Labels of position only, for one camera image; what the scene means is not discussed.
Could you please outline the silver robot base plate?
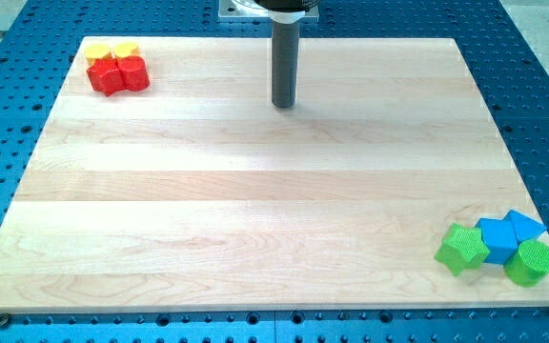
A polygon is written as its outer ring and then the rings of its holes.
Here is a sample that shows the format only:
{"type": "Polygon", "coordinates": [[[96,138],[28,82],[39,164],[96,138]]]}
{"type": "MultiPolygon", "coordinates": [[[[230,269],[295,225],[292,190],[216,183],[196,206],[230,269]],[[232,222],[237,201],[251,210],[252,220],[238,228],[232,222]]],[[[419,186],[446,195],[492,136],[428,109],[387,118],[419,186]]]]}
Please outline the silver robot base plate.
{"type": "MultiPolygon", "coordinates": [[[[318,6],[307,13],[316,16],[318,6]]],[[[218,17],[234,21],[240,21],[241,19],[266,20],[269,18],[266,10],[259,7],[255,0],[219,0],[218,17]]]]}

